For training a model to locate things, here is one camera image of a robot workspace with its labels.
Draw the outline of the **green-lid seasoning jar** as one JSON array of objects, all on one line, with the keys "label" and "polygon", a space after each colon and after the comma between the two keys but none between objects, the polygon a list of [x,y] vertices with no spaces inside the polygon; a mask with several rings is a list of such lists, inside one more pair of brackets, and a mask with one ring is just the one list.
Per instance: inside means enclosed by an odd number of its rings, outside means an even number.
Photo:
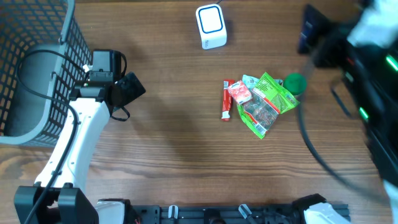
[{"label": "green-lid seasoning jar", "polygon": [[300,73],[289,74],[282,84],[292,95],[299,96],[307,89],[307,80]]}]

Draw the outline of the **green clear snack bag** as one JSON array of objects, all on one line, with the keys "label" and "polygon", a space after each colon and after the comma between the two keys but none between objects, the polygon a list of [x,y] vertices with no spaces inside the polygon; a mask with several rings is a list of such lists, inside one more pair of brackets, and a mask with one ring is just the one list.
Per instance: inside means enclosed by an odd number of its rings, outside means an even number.
[{"label": "green clear snack bag", "polygon": [[237,106],[242,122],[260,139],[263,139],[277,117],[300,104],[296,96],[286,90],[284,80],[274,79],[268,73],[258,78],[250,90],[252,99]]}]

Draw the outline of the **light teal tissue packet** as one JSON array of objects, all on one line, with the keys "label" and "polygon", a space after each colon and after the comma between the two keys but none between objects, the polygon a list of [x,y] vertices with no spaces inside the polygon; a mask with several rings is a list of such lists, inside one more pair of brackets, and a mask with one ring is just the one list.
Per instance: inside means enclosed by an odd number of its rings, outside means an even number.
[{"label": "light teal tissue packet", "polygon": [[242,81],[247,86],[247,88],[249,90],[252,90],[256,86],[259,79],[256,77],[249,76],[249,75],[243,75]]}]

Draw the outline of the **red stick sachet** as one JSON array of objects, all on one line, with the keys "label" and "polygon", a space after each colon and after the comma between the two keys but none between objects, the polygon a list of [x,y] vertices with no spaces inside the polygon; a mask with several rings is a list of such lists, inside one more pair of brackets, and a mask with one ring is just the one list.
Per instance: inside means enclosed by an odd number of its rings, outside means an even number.
[{"label": "red stick sachet", "polygon": [[223,80],[223,108],[221,119],[223,121],[229,121],[229,111],[232,105],[232,97],[229,93],[228,87],[234,83],[234,80]]}]

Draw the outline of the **red tissue pack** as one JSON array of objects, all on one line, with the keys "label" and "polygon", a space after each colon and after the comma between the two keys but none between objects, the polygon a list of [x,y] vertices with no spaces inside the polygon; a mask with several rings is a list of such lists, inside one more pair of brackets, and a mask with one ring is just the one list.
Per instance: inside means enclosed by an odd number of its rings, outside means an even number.
[{"label": "red tissue pack", "polygon": [[242,80],[230,85],[228,87],[228,91],[238,105],[246,103],[252,99],[252,93]]}]

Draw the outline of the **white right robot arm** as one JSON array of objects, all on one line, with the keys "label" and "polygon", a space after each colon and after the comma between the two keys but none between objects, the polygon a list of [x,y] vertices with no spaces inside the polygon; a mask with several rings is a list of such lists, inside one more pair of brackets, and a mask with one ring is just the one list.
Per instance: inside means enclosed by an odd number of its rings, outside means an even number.
[{"label": "white right robot arm", "polygon": [[375,202],[389,204],[397,220],[397,2],[360,1],[359,9],[354,19],[337,22],[306,5],[298,52],[309,56],[305,78],[314,68],[341,69],[340,82],[364,123],[367,147],[386,195],[354,185],[331,169],[308,136],[302,105],[297,107],[298,126],[312,156],[331,176]]}]

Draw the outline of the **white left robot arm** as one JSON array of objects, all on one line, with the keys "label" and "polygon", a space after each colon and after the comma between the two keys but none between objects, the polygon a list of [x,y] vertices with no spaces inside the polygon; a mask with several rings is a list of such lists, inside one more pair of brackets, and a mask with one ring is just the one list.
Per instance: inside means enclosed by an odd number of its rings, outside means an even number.
[{"label": "white left robot arm", "polygon": [[116,110],[145,93],[124,54],[95,50],[92,65],[64,103],[68,117],[52,155],[31,187],[20,186],[14,206],[21,223],[128,223],[135,218],[128,200],[93,205],[85,195],[88,168],[102,130]]}]

